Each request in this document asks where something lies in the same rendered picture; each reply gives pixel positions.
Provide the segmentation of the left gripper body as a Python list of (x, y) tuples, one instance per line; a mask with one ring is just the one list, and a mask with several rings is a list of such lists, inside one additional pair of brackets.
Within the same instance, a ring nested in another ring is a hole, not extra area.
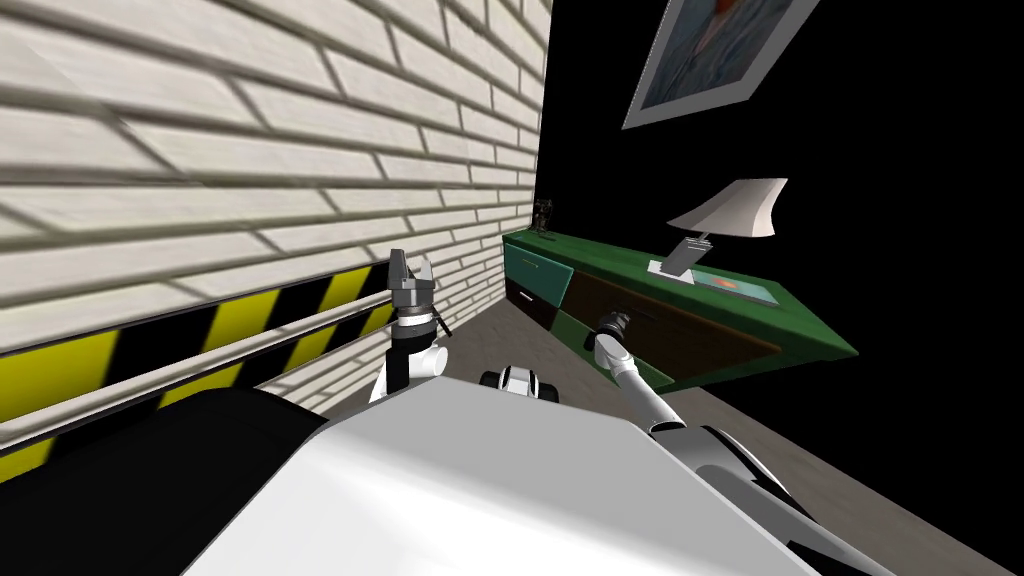
[(435, 282), (431, 278), (413, 278), (403, 272), (390, 272), (387, 287), (394, 308), (430, 308), (434, 304)]

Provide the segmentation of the brown drawer front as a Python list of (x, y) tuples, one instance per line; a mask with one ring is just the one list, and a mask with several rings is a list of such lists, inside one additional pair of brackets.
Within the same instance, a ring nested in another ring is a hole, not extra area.
[(781, 352), (775, 344), (580, 271), (572, 276), (561, 311), (596, 328), (614, 312), (614, 304), (636, 306), (655, 318), (654, 324), (629, 319), (623, 345), (677, 382)]

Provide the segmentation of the green dresser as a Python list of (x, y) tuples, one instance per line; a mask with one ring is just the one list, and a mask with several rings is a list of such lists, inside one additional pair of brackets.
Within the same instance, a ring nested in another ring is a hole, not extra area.
[[(781, 348), (777, 355), (681, 382), (632, 354), (641, 376), (658, 394), (705, 386), (810, 362), (841, 360), (857, 354), (826, 323), (776, 282), (713, 268), (697, 269), (698, 275), (720, 278), (735, 285), (746, 283), (764, 288), (775, 301), (773, 304), (764, 304), (733, 292), (702, 284), (675, 282), (649, 274), (647, 265), (654, 256), (627, 248), (562, 234), (539, 235), (528, 230), (504, 235), (503, 243), (513, 244), (569, 266), (574, 271), (573, 274), (578, 271), (587, 273)], [(584, 344), (588, 334), (598, 326), (588, 327), (507, 276), (505, 287), (507, 299), (517, 308), (585, 361), (590, 364), (596, 362), (594, 353), (586, 349)]]

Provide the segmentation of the teal drawer front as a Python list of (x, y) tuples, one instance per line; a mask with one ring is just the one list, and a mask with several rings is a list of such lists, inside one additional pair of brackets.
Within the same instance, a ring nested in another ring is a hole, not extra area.
[(504, 244), (503, 252), (509, 279), (555, 308), (561, 306), (574, 272), (571, 268), (510, 243)]

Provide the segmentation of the white table lamp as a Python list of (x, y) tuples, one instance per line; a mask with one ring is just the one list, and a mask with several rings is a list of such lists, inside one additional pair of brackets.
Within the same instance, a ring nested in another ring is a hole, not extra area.
[(664, 260), (650, 260), (647, 273), (680, 283), (694, 282), (694, 264), (712, 249), (712, 235), (758, 238), (775, 234), (774, 204), (786, 178), (735, 180), (708, 201), (669, 224), (696, 232), (684, 238)]

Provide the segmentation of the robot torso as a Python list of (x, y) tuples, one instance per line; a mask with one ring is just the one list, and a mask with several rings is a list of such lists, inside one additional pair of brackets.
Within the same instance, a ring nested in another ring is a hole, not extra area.
[(182, 576), (817, 576), (624, 419), (446, 377), (309, 437)]

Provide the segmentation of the framed wall picture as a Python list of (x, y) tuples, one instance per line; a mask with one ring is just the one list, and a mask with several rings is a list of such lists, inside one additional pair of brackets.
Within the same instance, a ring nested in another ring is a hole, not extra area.
[(670, 0), (622, 128), (748, 100), (820, 0)]

